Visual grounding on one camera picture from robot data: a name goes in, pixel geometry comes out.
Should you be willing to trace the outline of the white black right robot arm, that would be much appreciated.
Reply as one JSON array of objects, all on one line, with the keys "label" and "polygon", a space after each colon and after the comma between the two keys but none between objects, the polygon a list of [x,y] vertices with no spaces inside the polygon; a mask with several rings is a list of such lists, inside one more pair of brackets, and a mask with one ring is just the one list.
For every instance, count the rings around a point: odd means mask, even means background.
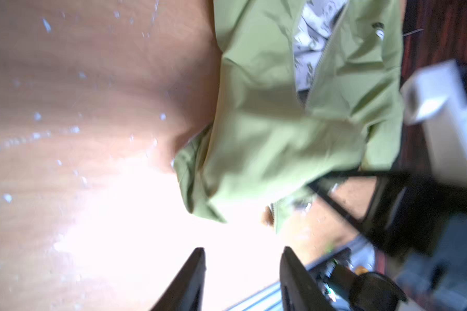
[{"label": "white black right robot arm", "polygon": [[332,281],[352,309],[399,310],[413,294],[429,310],[467,310],[467,186],[401,171],[330,172],[325,178],[376,180],[362,218],[333,199],[322,178],[308,186],[388,256],[396,272],[336,273]]}]

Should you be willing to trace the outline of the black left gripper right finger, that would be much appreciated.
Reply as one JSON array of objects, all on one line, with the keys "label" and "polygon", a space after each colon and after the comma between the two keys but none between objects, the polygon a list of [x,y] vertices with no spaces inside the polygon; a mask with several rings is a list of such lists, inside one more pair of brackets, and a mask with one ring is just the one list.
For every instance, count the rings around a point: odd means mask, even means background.
[{"label": "black left gripper right finger", "polygon": [[284,247],[281,255],[280,289],[281,303],[285,311],[334,310],[289,246]]}]

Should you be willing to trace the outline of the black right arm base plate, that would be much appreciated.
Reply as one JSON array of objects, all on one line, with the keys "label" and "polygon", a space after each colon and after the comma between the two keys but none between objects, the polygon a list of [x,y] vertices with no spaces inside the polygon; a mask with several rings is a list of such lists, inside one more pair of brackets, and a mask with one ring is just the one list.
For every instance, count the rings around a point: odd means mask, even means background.
[{"label": "black right arm base plate", "polygon": [[329,254],[308,272],[317,282],[324,297],[335,308],[348,308],[352,283],[359,275],[375,269],[375,249],[366,245],[359,249],[344,248]]}]

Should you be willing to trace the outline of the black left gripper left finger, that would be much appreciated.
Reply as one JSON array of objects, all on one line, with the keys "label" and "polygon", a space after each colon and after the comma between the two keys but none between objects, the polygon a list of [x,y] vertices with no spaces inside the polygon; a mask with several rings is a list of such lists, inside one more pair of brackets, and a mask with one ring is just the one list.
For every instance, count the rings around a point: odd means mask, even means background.
[{"label": "black left gripper left finger", "polygon": [[195,248],[151,310],[202,310],[205,274],[205,250],[204,248]]}]

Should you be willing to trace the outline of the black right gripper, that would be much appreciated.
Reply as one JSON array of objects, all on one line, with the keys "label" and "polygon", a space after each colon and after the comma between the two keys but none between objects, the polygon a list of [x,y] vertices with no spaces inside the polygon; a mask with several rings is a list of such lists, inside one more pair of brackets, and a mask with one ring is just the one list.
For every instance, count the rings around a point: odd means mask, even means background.
[{"label": "black right gripper", "polygon": [[[376,188],[362,221],[329,196],[322,179],[376,178]],[[432,176],[389,171],[335,171],[307,184],[354,229],[392,257],[409,251],[433,255],[448,223],[467,216],[467,186]]]}]

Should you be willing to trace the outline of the green Snoopy zip jacket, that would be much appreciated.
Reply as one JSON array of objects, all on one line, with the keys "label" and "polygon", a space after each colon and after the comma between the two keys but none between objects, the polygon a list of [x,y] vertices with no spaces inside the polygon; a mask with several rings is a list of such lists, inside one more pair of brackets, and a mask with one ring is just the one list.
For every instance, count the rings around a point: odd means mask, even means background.
[{"label": "green Snoopy zip jacket", "polygon": [[214,1],[222,52],[213,122],[176,155],[187,211],[280,229],[310,182],[383,170],[400,151],[400,1]]}]

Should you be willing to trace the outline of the aluminium front frame rail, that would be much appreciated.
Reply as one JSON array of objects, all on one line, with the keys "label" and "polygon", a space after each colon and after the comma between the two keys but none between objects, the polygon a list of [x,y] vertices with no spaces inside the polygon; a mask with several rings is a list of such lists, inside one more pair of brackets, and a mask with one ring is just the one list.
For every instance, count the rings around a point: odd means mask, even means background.
[{"label": "aluminium front frame rail", "polygon": [[[333,260],[348,265],[351,270],[358,266],[373,270],[376,264],[376,251],[371,243],[367,242],[363,237],[358,237],[345,246],[340,246],[336,250],[321,256],[308,264],[306,269],[314,279],[317,279],[321,272],[329,274],[330,268],[327,262]],[[228,308],[228,310],[282,309],[282,294],[279,282],[275,282]]]}]

